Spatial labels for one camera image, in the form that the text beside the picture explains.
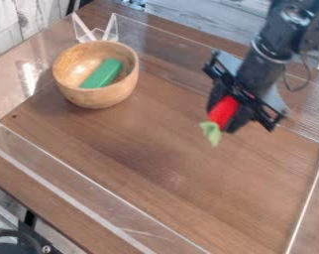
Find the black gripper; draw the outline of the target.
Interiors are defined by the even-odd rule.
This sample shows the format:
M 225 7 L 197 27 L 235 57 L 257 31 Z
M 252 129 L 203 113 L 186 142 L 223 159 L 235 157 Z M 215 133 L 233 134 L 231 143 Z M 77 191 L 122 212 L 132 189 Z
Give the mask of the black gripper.
M 267 131 L 272 131 L 287 116 L 288 108 L 276 86 L 284 68 L 284 63 L 269 61 L 256 50 L 249 50 L 240 60 L 212 48 L 211 60 L 203 68 L 213 80 L 207 112 L 225 95 L 231 95 L 240 104 L 225 129 L 228 133 L 233 134 L 249 121 L 257 121 Z

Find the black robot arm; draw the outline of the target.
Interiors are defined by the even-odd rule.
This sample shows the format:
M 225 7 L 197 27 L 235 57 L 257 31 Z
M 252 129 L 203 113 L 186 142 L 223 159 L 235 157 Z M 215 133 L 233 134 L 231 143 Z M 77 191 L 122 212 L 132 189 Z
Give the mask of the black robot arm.
M 296 57 L 319 50 L 319 0 L 272 0 L 243 59 L 213 49 L 204 73 L 213 80 L 203 127 L 233 133 L 256 121 L 271 131 L 288 113 L 277 90 Z

